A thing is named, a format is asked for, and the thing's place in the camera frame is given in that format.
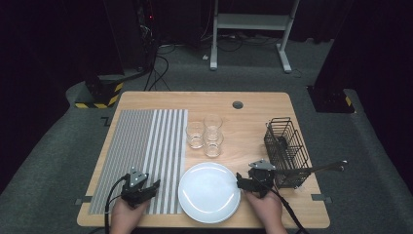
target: gray and white striped mat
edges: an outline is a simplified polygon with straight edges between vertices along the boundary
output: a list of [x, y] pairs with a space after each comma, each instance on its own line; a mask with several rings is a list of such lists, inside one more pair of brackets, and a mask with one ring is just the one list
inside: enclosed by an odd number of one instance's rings
[[[181, 214], [177, 197], [185, 165], [186, 109], [122, 110], [110, 143], [89, 213], [104, 214], [114, 183], [135, 167], [149, 178], [143, 187], [161, 180], [148, 214]], [[112, 197], [121, 194], [121, 182]]]

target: white metal frame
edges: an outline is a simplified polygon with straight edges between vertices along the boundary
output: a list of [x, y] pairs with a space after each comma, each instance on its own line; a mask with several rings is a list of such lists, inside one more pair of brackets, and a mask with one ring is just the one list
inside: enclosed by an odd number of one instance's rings
[[282, 61], [282, 68], [285, 73], [291, 72], [288, 58], [285, 53], [285, 45], [288, 41], [288, 36], [294, 23], [295, 13], [297, 12], [300, 0], [294, 0], [291, 12], [287, 16], [275, 15], [245, 15], [245, 14], [219, 14], [218, 0], [215, 0], [214, 18], [213, 18], [213, 37], [212, 47], [210, 52], [211, 70], [218, 68], [218, 53], [217, 53], [217, 31], [218, 28], [232, 29], [258, 29], [258, 30], [278, 30], [284, 31], [282, 42], [277, 44], [277, 51]]

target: cup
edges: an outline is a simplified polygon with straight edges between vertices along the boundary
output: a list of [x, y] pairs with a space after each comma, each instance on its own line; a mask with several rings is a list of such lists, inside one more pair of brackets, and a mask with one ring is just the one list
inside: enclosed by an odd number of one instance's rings
[[218, 139], [221, 134], [219, 128], [222, 126], [222, 119], [217, 114], [208, 114], [204, 118], [204, 125], [206, 126], [206, 137], [211, 140]]
[[191, 148], [201, 148], [204, 145], [204, 123], [190, 122], [186, 126], [186, 140]]
[[208, 157], [217, 157], [222, 152], [222, 142], [224, 141], [224, 135], [221, 131], [217, 131], [217, 136], [214, 138], [204, 137], [204, 153]]

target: gray carpet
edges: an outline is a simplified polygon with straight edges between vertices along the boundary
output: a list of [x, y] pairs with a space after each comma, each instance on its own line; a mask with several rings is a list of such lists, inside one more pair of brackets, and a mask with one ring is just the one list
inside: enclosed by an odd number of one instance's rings
[[[252, 46], [245, 43], [235, 52], [220, 50], [217, 71], [210, 71], [209, 61], [203, 60], [204, 55], [209, 56], [209, 49], [164, 47], [159, 53], [169, 61], [169, 70], [164, 76], [168, 86], [161, 81], [152, 90], [288, 93], [313, 165], [339, 160], [350, 163], [342, 173], [317, 174], [321, 193], [332, 200], [326, 204], [331, 224], [326, 229], [310, 229], [310, 233], [413, 233], [412, 196], [375, 136], [357, 93], [345, 91], [357, 113], [317, 113], [313, 108], [306, 86], [314, 84], [330, 46], [331, 43], [315, 45], [311, 41], [288, 43], [286, 52], [294, 69], [291, 74], [283, 73], [274, 44]], [[220, 47], [231, 50], [237, 48], [237, 44], [220, 43]], [[158, 58], [155, 68], [162, 73], [166, 63]], [[126, 81], [122, 92], [142, 91], [146, 77]], [[94, 227], [77, 224], [80, 206], [75, 205], [75, 201], [86, 193], [108, 131], [102, 117], [111, 119], [116, 106], [75, 108], [73, 102], [82, 86], [77, 84], [67, 91], [72, 106], [44, 135], [2, 193], [0, 233], [94, 231]], [[218, 232], [204, 230], [201, 233]]]

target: striped mat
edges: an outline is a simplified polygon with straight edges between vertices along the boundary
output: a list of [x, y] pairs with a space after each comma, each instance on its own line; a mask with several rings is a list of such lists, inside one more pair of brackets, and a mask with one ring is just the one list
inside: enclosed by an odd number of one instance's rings
[[[148, 214], [181, 214], [177, 188], [184, 173], [187, 119], [186, 109], [122, 110], [89, 214], [104, 214], [111, 187], [131, 167], [149, 174], [144, 188], [161, 180]], [[123, 184], [118, 184], [112, 197], [121, 194]]]

